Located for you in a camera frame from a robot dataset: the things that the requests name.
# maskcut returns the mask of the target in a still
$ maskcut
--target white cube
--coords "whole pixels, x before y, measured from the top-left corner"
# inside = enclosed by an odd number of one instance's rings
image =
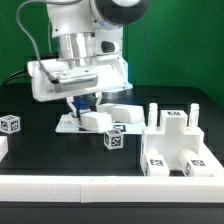
[[[0,131],[12,134],[14,132],[20,131],[20,118],[13,116],[13,115],[7,115],[0,118]]]
[[[108,149],[120,149],[123,144],[124,134],[120,130],[114,129],[104,133],[104,145]]]

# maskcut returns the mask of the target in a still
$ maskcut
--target black table surface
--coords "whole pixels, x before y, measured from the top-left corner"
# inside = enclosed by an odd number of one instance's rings
[[[141,105],[147,122],[149,103],[159,110],[184,110],[200,104],[199,127],[204,142],[224,163],[224,109],[206,94],[190,87],[135,86],[128,97],[102,103]],[[78,107],[93,100],[76,97]],[[56,125],[69,109],[65,100],[40,103],[30,84],[0,87],[0,117],[21,118],[21,131],[8,137],[9,152],[0,163],[0,175],[143,175],[141,136],[125,135],[124,148],[107,150],[103,134],[58,134]],[[223,223],[223,204],[197,203],[0,203],[0,223]]]

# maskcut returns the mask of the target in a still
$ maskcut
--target white plastic part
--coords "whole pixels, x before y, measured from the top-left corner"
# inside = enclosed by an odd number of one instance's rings
[[[183,173],[188,177],[212,177],[212,167],[208,167],[205,158],[189,149],[182,150],[179,155]]]
[[[3,160],[8,152],[7,137],[0,136],[0,162]]]
[[[112,0],[117,5],[123,6],[123,7],[130,7],[138,4],[140,0]]]
[[[67,90],[57,91],[57,85],[53,85],[39,69],[37,61],[28,63],[28,71],[32,78],[33,97],[38,101],[49,101],[63,99],[70,96],[80,96],[90,93],[98,93],[110,89],[123,88],[126,86],[127,67],[125,61],[116,55],[106,55],[94,58],[94,66],[75,67],[69,69],[67,62],[57,61],[55,59],[42,61],[46,69],[59,80],[64,80]],[[74,79],[83,78],[86,75],[97,75],[97,84],[95,87],[80,87],[80,82],[73,82]]]
[[[182,170],[179,154],[189,148],[199,154],[203,147],[204,133],[200,128],[192,131],[187,127],[188,116],[184,111],[161,111],[160,126],[156,130],[143,128],[142,156],[155,148],[170,170]]]
[[[111,114],[113,121],[128,124],[145,121],[142,106],[106,103],[99,105],[97,111]]]
[[[83,0],[68,6],[47,5],[47,9],[52,23],[53,37],[94,31],[89,0]]]
[[[14,115],[0,117],[0,132],[12,134],[20,130],[20,117]]]
[[[158,105],[156,103],[150,103],[149,115],[148,115],[148,128],[156,130],[158,117]]]
[[[74,102],[74,98],[73,98],[72,96],[67,97],[67,98],[66,98],[66,101],[67,101],[68,106],[71,108],[71,110],[72,110],[74,116],[76,117],[76,116],[77,116],[77,114],[76,114],[76,107],[75,107],[74,104],[73,104],[73,102]]]
[[[82,127],[96,133],[103,133],[113,129],[110,114],[89,112],[80,115]]]
[[[191,111],[189,117],[189,128],[191,130],[195,130],[198,127],[198,119],[199,119],[199,104],[193,103],[191,104]]]
[[[145,154],[145,169],[143,173],[150,177],[169,177],[170,170],[162,155],[147,153]]]

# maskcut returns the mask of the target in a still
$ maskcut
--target green backdrop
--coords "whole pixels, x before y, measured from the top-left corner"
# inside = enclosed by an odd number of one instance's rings
[[[34,55],[15,21],[22,2],[0,1],[0,82]],[[224,0],[151,0],[143,20],[125,27],[130,82],[197,87],[224,107]],[[46,6],[30,6],[22,21],[48,53]]]

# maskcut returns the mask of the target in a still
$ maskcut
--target white block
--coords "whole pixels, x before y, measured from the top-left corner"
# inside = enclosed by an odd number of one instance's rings
[[[0,162],[5,157],[6,153],[8,152],[8,141],[7,137],[0,136]]]
[[[0,118],[0,131],[7,133],[7,134],[12,134],[14,132],[20,131],[20,118],[13,116],[13,115],[8,115],[5,117]]]
[[[102,104],[97,107],[98,112],[111,114],[113,121],[134,124],[145,121],[142,106],[123,105],[123,104]]]
[[[162,155],[146,154],[145,176],[163,176],[168,177],[170,170]]]
[[[188,177],[212,177],[213,172],[201,156],[191,150],[183,150],[179,155],[183,172]]]
[[[89,112],[81,114],[81,122],[83,128],[97,133],[113,129],[111,115],[106,113]]]

